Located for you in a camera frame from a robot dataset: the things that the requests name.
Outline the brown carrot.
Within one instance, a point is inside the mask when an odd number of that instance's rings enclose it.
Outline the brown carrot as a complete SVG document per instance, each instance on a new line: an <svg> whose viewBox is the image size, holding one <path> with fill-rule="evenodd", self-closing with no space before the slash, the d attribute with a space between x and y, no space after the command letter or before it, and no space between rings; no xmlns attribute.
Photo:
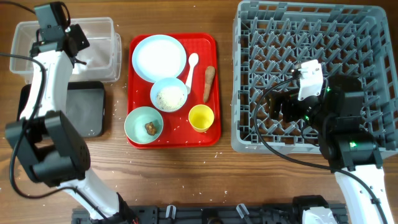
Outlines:
<svg viewBox="0 0 398 224"><path fill-rule="evenodd" d="M206 103L210 96L211 86L215 77L216 69L213 66L208 66L205 70L205 85L203 92L203 102Z"/></svg>

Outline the yellow plastic cup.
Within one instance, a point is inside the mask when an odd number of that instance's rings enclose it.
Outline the yellow plastic cup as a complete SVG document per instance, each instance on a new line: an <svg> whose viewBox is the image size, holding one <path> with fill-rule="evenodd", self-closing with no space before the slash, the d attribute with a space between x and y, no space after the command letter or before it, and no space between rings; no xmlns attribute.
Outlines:
<svg viewBox="0 0 398 224"><path fill-rule="evenodd" d="M207 131L215 120L213 110L207 105L195 105L188 114L188 122L198 133Z"/></svg>

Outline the light blue bowl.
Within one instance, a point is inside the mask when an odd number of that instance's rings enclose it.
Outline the light blue bowl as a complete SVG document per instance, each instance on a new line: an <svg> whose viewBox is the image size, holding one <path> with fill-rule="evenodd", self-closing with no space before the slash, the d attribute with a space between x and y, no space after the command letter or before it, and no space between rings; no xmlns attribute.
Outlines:
<svg viewBox="0 0 398 224"><path fill-rule="evenodd" d="M185 93L185 102L186 102L186 100L187 100L187 96L188 96L187 88L186 88L185 84L184 84L181 80L179 80L178 78L164 78L164 79L161 79L161 80L155 82L155 83L153 84L151 90L150 90L150 100L151 100L152 104L153 104L158 110L160 110L160 109L158 108L158 106L157 106L157 104L156 104L156 101L155 101L156 95L158 94L158 92L159 92L161 89L163 89L163 88L165 88L165 87L167 87L167 86L177 86L177 87L179 87L180 89L182 89L182 90L184 91L184 93ZM171 111L171 112L168 112L168 111L163 111L163 112L173 113L173 112L176 112L177 110Z"/></svg>

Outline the mint green bowl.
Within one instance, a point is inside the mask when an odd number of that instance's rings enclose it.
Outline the mint green bowl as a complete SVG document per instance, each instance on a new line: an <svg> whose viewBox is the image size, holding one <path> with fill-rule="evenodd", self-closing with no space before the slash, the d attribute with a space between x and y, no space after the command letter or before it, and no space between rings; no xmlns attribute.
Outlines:
<svg viewBox="0 0 398 224"><path fill-rule="evenodd" d="M157 128L154 136L147 134L144 125L153 122ZM129 140L136 144L149 144L154 142L163 131L164 120L162 115L154 108L141 106L132 110L124 122L124 130Z"/></svg>

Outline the white rice pile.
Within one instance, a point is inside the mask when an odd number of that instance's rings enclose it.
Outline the white rice pile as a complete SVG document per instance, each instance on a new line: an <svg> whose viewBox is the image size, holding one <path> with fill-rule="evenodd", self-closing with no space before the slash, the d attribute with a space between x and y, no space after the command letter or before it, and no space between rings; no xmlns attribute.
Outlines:
<svg viewBox="0 0 398 224"><path fill-rule="evenodd" d="M156 104L162 111L175 111L185 102L185 93L177 86L167 86L156 95Z"/></svg>

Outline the brown food scrap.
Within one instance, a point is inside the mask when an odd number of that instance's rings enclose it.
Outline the brown food scrap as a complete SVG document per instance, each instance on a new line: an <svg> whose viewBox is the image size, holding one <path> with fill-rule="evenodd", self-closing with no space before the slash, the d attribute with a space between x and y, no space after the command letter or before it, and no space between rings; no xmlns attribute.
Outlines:
<svg viewBox="0 0 398 224"><path fill-rule="evenodd" d="M146 123L144 125L146 132L150 136L154 136L157 133L157 128L153 122Z"/></svg>

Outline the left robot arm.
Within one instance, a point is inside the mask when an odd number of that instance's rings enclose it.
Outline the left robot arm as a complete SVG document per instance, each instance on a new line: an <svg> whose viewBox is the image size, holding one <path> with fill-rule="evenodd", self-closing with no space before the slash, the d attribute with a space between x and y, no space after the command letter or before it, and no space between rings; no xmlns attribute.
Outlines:
<svg viewBox="0 0 398 224"><path fill-rule="evenodd" d="M88 146L64 113L76 56L90 45L85 34L71 23L64 2L36 6L32 13L39 29L26 58L34 64L30 93L19 119L5 130L11 187L28 199L66 192L86 208L90 223L139 223L91 169Z"/></svg>

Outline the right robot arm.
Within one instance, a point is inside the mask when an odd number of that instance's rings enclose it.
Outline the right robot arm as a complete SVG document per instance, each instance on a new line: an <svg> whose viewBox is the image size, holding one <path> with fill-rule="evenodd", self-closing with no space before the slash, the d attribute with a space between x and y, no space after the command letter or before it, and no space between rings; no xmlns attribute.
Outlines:
<svg viewBox="0 0 398 224"><path fill-rule="evenodd" d="M364 91L355 77L334 75L308 97L299 90L267 90L272 119L303 119L318 133L325 166L335 175L352 223L393 223L384 183L383 161L371 133L361 127Z"/></svg>

